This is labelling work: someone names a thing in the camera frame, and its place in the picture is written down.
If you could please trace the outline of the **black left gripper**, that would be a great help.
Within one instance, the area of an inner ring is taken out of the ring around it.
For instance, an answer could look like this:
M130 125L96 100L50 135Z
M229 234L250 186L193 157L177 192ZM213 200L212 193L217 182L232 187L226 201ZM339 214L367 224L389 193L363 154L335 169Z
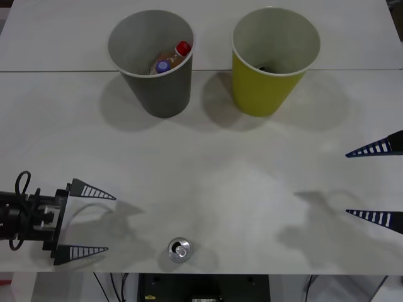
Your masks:
M67 190L56 190L55 196L42 196L40 189L29 195L28 208L32 210L28 240L43 242L42 250L54 257L54 265L60 266L108 251L108 247L59 245L68 197L95 198L116 201L116 197L79 179L68 183Z

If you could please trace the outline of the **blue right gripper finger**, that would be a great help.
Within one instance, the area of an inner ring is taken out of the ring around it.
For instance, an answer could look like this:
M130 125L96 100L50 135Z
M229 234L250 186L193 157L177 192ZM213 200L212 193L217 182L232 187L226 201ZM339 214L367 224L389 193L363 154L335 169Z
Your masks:
M346 209L345 212L378 226L403 234L403 212L401 211L367 211Z
M402 130L347 153L347 158L402 155Z

